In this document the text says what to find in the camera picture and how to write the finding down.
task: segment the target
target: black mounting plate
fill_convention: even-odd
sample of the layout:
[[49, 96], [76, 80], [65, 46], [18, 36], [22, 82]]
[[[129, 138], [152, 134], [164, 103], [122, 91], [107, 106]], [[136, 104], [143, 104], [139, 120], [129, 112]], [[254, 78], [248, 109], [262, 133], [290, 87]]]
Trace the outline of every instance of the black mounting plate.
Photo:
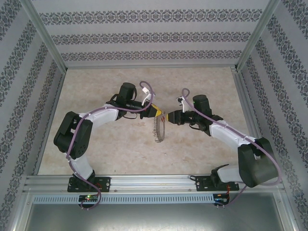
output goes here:
[[239, 191], [240, 187], [235, 182], [221, 183], [217, 187], [214, 186], [213, 181], [211, 180], [211, 176], [194, 176], [194, 180], [196, 182], [196, 188], [198, 192], [205, 191], [227, 191], [227, 186], [229, 185], [230, 191]]
[[[94, 179], [94, 185], [97, 186], [101, 192], [107, 193], [110, 190], [110, 177], [95, 177]], [[93, 187], [90, 189], [85, 189], [80, 187], [80, 185], [77, 185], [77, 180], [75, 177], [71, 177], [68, 182], [67, 191], [69, 193], [94, 193], [97, 192], [97, 190]]]

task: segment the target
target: damask pattern wall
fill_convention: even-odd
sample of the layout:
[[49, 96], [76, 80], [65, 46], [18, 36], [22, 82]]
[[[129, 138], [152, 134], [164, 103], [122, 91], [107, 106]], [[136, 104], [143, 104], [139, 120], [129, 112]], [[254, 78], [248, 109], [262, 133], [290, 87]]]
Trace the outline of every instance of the damask pattern wall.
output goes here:
[[17, 0], [0, 1], [0, 231], [32, 175], [63, 74]]
[[68, 67], [236, 64], [269, 0], [34, 0]]
[[276, 150], [300, 230], [308, 230], [308, 1], [279, 3], [242, 75]]

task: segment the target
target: concrete floor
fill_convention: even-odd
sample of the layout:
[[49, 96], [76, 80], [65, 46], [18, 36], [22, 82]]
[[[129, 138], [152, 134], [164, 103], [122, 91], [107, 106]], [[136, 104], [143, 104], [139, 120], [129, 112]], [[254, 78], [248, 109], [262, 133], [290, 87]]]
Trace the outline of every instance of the concrete floor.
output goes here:
[[[191, 90], [189, 99], [205, 94], [214, 114], [248, 134], [231, 70], [223, 68], [144, 68], [68, 70], [50, 135], [40, 166], [41, 175], [71, 175], [72, 171], [53, 138], [69, 111], [88, 112], [118, 93], [123, 82], [137, 86], [148, 81], [155, 93], [154, 104], [166, 113], [181, 109], [176, 98], [182, 88]], [[237, 153], [219, 140], [188, 125], [166, 123], [166, 137], [156, 143], [153, 119], [120, 119], [96, 129], [87, 156], [96, 174], [199, 174], [223, 164], [237, 164]]]

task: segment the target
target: robotic arm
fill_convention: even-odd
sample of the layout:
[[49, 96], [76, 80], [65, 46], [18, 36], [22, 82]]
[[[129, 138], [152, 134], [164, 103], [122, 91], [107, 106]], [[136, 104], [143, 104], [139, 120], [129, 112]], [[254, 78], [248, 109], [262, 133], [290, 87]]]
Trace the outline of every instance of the robotic arm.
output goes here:
[[86, 179], [88, 182], [91, 182], [92, 184], [94, 183], [95, 172], [89, 165], [85, 155], [93, 129], [110, 121], [119, 120], [127, 114], [127, 111], [119, 110], [118, 108], [139, 110], [139, 112], [135, 113], [140, 114], [141, 119], [144, 117], [156, 117], [162, 113], [162, 111], [160, 111], [154, 104], [149, 105], [146, 110], [143, 110], [148, 106], [148, 104], [150, 104], [149, 100], [151, 99], [151, 92], [146, 88], [143, 88], [142, 91], [145, 93], [145, 96], [142, 102], [138, 102], [135, 100], [137, 96], [135, 85], [131, 83], [123, 83], [119, 93], [115, 94], [110, 101], [103, 106], [103, 108], [105, 107], [107, 109], [80, 114], [68, 112], [65, 115], [58, 132], [54, 137], [53, 143], [59, 148], [60, 152], [65, 153], [66, 155], [73, 139], [73, 131], [76, 130], [81, 119], [89, 114], [81, 122], [71, 152], [69, 153], [71, 157], [70, 162], [76, 171], [73, 176], [76, 178], [79, 185], [88, 187], [88, 189], [91, 188], [91, 186], [79, 179], [78, 175]]
[[169, 122], [177, 125], [187, 123], [191, 128], [221, 140], [238, 153], [238, 166], [223, 165], [212, 170], [211, 179], [214, 185], [218, 186], [226, 182], [243, 182], [252, 188], [278, 176], [277, 169], [272, 161], [251, 142], [243, 139], [243, 136], [252, 140], [273, 156], [270, 142], [267, 139], [249, 137], [234, 128], [232, 130], [236, 131], [235, 133], [226, 129], [230, 126], [223, 118], [212, 114], [208, 98], [205, 95], [193, 97], [194, 108], [212, 120], [219, 122], [219, 124], [213, 123], [195, 111], [189, 111], [190, 107], [183, 96], [178, 97], [177, 100], [182, 106], [182, 110], [169, 113], [167, 115]]

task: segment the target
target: perforated metal strip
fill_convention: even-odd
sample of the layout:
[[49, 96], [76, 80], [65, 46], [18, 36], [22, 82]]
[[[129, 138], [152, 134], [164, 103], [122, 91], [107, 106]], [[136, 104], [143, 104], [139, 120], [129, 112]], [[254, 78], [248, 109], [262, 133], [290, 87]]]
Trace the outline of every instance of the perforated metal strip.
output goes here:
[[[36, 195], [34, 204], [77, 204], [78, 195]], [[196, 204], [213, 203], [213, 194], [102, 195], [100, 204]]]

